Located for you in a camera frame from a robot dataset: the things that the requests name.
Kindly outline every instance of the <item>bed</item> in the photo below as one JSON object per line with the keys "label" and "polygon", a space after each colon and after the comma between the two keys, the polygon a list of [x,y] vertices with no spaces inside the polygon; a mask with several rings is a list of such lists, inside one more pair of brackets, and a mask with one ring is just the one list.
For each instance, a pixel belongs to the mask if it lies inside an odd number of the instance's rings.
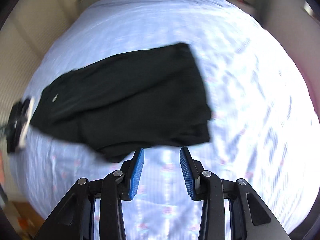
{"label": "bed", "polygon": [[[179,41],[192,49],[212,109],[211,140],[189,147],[193,158],[222,179],[248,180],[290,233],[318,195],[319,121],[305,82],[281,45],[227,1],[98,1],[55,41],[24,97],[38,102],[47,85],[72,69]],[[145,150],[138,194],[123,203],[128,240],[197,239],[202,203],[186,192],[179,150]],[[19,189],[44,218],[77,179],[101,179],[121,166],[32,127],[26,149],[10,163]],[[94,230],[99,239],[99,202]]]}

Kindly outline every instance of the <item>light blue bedsheet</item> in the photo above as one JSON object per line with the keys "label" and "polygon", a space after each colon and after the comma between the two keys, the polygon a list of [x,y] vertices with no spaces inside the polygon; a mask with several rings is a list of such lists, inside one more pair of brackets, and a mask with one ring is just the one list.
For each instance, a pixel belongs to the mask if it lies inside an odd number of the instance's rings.
{"label": "light blue bedsheet", "polygon": [[[247,179],[289,233],[308,214],[319,190],[319,121],[303,78],[284,49],[225,0],[97,2],[54,43],[25,97],[34,96],[37,103],[47,85],[72,69],[180,41],[191,46],[212,109],[211,141],[189,147],[193,158],[223,179]],[[138,194],[123,202],[128,240],[197,239],[202,202],[187,194],[179,150],[145,150]],[[120,166],[84,145],[33,128],[26,150],[11,157],[20,190],[44,218],[77,179],[101,179]]]}

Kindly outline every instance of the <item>wrinkled fabric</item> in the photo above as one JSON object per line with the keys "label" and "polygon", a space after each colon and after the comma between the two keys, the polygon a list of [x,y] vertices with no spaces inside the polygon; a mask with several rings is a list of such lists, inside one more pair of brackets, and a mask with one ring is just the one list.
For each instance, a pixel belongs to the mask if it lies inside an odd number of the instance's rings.
{"label": "wrinkled fabric", "polygon": [[210,118],[190,48],[177,43],[117,54],[59,76],[42,91],[30,125],[120,162],[140,147],[208,142]]}
{"label": "wrinkled fabric", "polygon": [[[247,179],[290,233],[319,190],[319,121],[305,82],[284,49],[225,0],[99,1],[53,44],[25,97],[38,102],[48,84],[72,69],[176,42],[190,44],[214,109],[211,140],[189,147],[191,155],[223,179]],[[202,202],[187,194],[179,150],[145,150],[138,194],[122,205],[128,240],[197,239]],[[32,128],[26,150],[11,157],[19,189],[44,218],[77,179],[101,179],[120,166],[84,145]],[[99,202],[94,228],[99,239]]]}

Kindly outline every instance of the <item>black garment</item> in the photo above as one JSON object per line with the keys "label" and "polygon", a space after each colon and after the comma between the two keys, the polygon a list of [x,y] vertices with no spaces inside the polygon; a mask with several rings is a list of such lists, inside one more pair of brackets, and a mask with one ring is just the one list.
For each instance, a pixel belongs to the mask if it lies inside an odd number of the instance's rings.
{"label": "black garment", "polygon": [[106,158],[209,141],[211,111],[187,44],[114,55],[53,81],[31,125]]}

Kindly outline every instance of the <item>black object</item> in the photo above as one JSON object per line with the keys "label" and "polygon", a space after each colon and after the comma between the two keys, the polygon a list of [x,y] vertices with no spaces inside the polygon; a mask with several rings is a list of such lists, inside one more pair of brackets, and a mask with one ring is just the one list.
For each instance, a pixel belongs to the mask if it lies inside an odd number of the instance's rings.
{"label": "black object", "polygon": [[43,90],[30,124],[119,162],[137,147],[208,142],[210,118],[196,62],[178,43],[63,74]]}
{"label": "black object", "polygon": [[79,179],[51,212],[34,240],[93,240],[96,198],[101,199],[100,239],[125,240],[121,201],[132,200],[132,191],[140,180],[138,165],[143,165],[143,158],[140,148],[132,160],[125,161],[120,170],[104,179],[90,182]]}
{"label": "black object", "polygon": [[0,139],[7,137],[7,152],[14,153],[18,150],[20,135],[23,126],[27,122],[27,111],[30,99],[15,103],[10,111],[9,120],[6,125],[0,127]]}
{"label": "black object", "polygon": [[180,152],[194,180],[194,201],[203,200],[199,240],[225,237],[224,198],[229,199],[231,240],[290,240],[274,214],[244,179],[220,179],[193,160],[187,147]]}
{"label": "black object", "polygon": [[[281,224],[254,189],[244,180],[220,179],[183,151],[196,180],[195,200],[204,200],[199,240],[224,240],[224,198],[229,199],[231,240],[290,240]],[[100,202],[100,239],[125,240],[121,200],[130,201],[129,181],[141,149],[121,169],[104,179],[76,182],[44,222],[35,240],[93,240],[96,198]]]}

